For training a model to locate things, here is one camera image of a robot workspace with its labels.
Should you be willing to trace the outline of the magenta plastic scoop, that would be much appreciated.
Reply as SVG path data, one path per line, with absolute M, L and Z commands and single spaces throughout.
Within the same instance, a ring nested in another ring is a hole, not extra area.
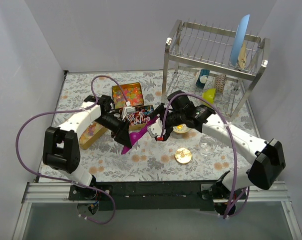
M 130 137 L 130 141 L 131 141 L 132 146 L 131 147 L 124 146 L 123 149 L 122 149 L 121 154 L 124 155 L 129 150 L 131 150 L 132 147 L 146 134 L 147 128 L 149 126 L 151 126 L 153 123 L 155 123 L 156 120 L 157 120 L 157 117 L 155 117 L 154 119 L 150 120 L 139 132 L 132 132 L 132 133 L 130 133 L 129 137 Z

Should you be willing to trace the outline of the gold tin with lollipops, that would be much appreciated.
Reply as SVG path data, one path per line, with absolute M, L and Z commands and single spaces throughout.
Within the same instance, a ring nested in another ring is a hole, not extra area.
M 121 119 L 121 113 L 123 108 L 117 108 L 115 112 L 120 115 L 119 119 Z M 134 114 L 128 114 L 125 120 L 130 122 L 129 130 L 135 131 L 142 129 L 149 121 L 150 121 L 150 114 L 153 112 L 154 108 L 152 105 L 143 105 L 143 106 L 136 106 L 136 112 Z

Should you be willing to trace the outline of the clear glass jar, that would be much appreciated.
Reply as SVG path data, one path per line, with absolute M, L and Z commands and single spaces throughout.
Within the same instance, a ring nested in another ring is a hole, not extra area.
M 216 141 L 211 137 L 204 137 L 199 142 L 199 153 L 203 156 L 209 156 L 214 153 L 217 147 Z

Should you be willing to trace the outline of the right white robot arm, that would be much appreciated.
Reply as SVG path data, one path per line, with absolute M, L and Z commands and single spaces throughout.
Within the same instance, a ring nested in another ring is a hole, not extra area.
M 205 104 L 195 106 L 189 94 L 178 90 L 168 96 L 168 104 L 160 104 L 151 114 L 153 124 L 148 132 L 157 141 L 166 141 L 173 128 L 185 124 L 233 149 L 249 163 L 247 168 L 227 171 L 209 188 L 202 191 L 207 199 L 228 199 L 235 191 L 256 186 L 268 190 L 286 167 L 282 143 L 255 137 L 218 114 Z

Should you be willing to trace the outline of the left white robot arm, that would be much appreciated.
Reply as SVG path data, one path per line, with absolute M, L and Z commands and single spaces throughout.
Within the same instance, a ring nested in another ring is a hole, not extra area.
M 111 131 L 113 139 L 128 148 L 132 148 L 129 136 L 129 121 L 120 120 L 111 113 L 114 102 L 110 96 L 98 98 L 88 96 L 81 105 L 80 112 L 73 114 L 58 127 L 49 127 L 45 131 L 43 163 L 64 174 L 72 182 L 82 184 L 80 194 L 86 200 L 97 195 L 95 181 L 80 163 L 79 139 L 91 123 L 98 124 Z

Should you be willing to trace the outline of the gold tin with pale candies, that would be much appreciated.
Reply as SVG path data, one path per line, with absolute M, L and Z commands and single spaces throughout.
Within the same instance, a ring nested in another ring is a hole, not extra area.
M 79 146 L 81 149 L 88 149 L 96 140 L 107 132 L 107 128 L 93 122 L 81 135 L 79 139 Z

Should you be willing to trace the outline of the gold tin with jelly candies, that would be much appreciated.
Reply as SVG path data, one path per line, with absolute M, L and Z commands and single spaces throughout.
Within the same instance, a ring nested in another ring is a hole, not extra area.
M 142 93 L 141 84 L 139 82 L 122 84 L 121 88 L 126 96 L 127 100 L 130 101 L 132 106 L 143 106 L 144 98 Z M 116 109 L 120 109 L 126 106 L 126 100 L 122 94 L 119 86 L 115 85 L 111 88 L 112 99 Z

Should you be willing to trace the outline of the patterned ceramic bowl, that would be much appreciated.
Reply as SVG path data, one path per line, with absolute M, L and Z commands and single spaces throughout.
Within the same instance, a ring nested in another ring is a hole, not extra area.
M 190 130 L 190 128 L 188 128 L 186 126 L 186 124 L 180 124 L 178 126 L 174 126 L 173 127 L 173 132 L 177 133 L 177 134 L 185 134 Z

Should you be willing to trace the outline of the floral tablecloth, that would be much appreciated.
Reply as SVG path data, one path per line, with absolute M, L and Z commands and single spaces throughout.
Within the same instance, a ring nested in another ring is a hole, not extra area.
M 162 75 L 160 70 L 68 73 L 53 125 L 58 126 L 70 118 L 68 110 L 79 108 L 92 92 L 99 96 L 111 95 L 115 83 L 140 83 L 145 103 L 157 106 L 161 101 Z M 184 134 L 172 133 L 165 142 L 157 142 L 146 134 L 127 154 L 121 154 L 122 145 L 107 131 L 88 149 L 81 150 L 80 163 L 101 182 L 215 180 L 234 166 L 242 168 L 248 164 L 244 157 L 234 157 L 233 151 L 221 142 L 217 142 L 213 154 L 201 155 L 199 142 L 202 138 L 203 135 L 194 129 Z M 191 152 L 189 163 L 180 164 L 175 160 L 179 148 Z

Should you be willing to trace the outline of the round gold lid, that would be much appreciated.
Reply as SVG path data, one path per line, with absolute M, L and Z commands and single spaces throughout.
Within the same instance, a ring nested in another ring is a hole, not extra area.
M 192 154 L 187 148 L 179 148 L 175 152 L 175 160 L 180 164 L 187 164 L 192 159 Z

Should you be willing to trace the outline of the yellow-green plastic bowl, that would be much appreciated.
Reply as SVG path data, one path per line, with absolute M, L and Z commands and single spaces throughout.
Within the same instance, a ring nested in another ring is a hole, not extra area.
M 213 104 L 216 96 L 216 89 L 215 88 L 210 88 L 207 89 L 205 92 L 202 94 L 202 98 L 206 100 L 208 103 Z

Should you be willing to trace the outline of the teal cup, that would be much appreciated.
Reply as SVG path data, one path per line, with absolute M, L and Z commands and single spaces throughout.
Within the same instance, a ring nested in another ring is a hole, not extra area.
M 201 69 L 196 73 L 196 87 L 203 89 L 208 79 L 210 71 L 207 69 Z

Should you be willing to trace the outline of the patterned mug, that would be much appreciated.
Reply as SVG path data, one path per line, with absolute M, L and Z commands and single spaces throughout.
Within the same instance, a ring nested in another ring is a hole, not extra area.
M 226 84 L 227 76 L 225 74 L 220 74 L 215 77 L 214 88 L 217 92 L 223 93 L 225 84 Z

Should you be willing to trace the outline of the cream patterned plate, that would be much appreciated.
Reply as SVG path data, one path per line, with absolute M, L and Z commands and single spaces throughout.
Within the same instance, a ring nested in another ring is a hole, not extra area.
M 240 71 L 244 70 L 246 68 L 246 62 L 246 44 L 243 42 L 238 55 L 237 69 Z

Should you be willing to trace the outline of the steel dish rack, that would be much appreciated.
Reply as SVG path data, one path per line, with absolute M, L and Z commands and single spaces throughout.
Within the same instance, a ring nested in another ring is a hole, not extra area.
M 176 90 L 201 96 L 214 88 L 216 76 L 225 74 L 224 92 L 216 91 L 214 103 L 227 118 L 237 118 L 266 70 L 271 41 L 246 33 L 246 68 L 238 70 L 230 63 L 236 31 L 177 20 L 165 42 L 161 101 Z M 201 69 L 210 71 L 203 89 L 195 79 Z

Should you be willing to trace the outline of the blue plate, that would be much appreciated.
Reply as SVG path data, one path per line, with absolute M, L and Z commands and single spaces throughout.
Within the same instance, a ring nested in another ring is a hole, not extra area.
M 236 34 L 235 34 L 235 38 L 234 38 L 234 43 L 233 43 L 233 47 L 231 50 L 231 54 L 230 54 L 230 63 L 232 64 L 232 66 L 236 66 L 237 61 L 238 61 L 238 56 L 240 54 L 240 50 L 245 38 L 245 34 L 246 34 L 246 30 L 249 24 L 249 20 L 250 20 L 250 15 L 247 14 L 244 17 L 242 17 Z

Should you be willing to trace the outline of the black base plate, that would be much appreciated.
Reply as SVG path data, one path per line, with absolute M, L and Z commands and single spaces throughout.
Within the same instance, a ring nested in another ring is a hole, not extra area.
M 214 180 L 123 181 L 97 182 L 94 187 L 107 192 L 117 210 L 195 209 L 213 211 L 214 200 L 227 198 L 209 196 Z

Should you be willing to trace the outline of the aluminium rail frame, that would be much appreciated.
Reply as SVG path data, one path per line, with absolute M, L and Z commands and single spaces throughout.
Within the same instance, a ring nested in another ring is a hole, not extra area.
M 21 240 L 23 238 L 33 203 L 90 203 L 88 200 L 70 200 L 71 187 L 71 184 L 62 182 L 28 183 L 22 198 L 13 239 Z M 256 186 L 250 187 L 248 202 L 280 202 L 293 239 L 302 240 L 302 233 L 295 217 L 291 196 L 284 181 L 276 181 L 269 190 L 262 190 Z

